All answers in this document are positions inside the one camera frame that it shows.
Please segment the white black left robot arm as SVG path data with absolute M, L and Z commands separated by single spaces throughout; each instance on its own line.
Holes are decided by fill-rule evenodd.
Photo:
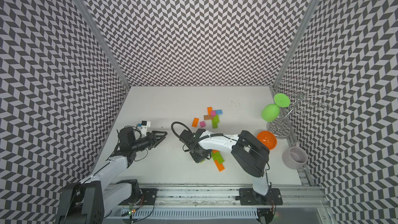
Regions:
M 121 203 L 141 207 L 153 193 L 141 191 L 135 179 L 113 180 L 135 161 L 139 151 L 157 147 L 167 136 L 165 131 L 136 135 L 137 127 L 118 131 L 117 145 L 104 166 L 77 183 L 67 184 L 60 196 L 57 224 L 100 224 Z

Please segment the green lego plate front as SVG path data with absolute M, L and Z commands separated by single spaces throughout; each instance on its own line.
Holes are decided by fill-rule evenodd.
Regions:
M 218 128 L 218 124 L 216 123 L 216 122 L 214 122 L 213 120 L 212 120 L 212 128 L 213 129 L 217 129 Z

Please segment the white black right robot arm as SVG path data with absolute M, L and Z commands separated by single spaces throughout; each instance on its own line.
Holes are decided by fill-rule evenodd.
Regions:
M 250 132 L 226 135 L 198 129 L 195 133 L 184 130 L 177 136 L 187 147 L 195 163 L 210 157 L 212 150 L 230 153 L 240 167 L 253 178 L 255 193 L 266 196 L 270 189 L 266 166 L 269 163 L 269 149 Z

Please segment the brown lego plate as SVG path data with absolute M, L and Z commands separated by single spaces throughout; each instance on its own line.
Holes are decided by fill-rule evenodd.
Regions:
M 211 115 L 204 115 L 204 120 L 213 120 L 214 116 Z

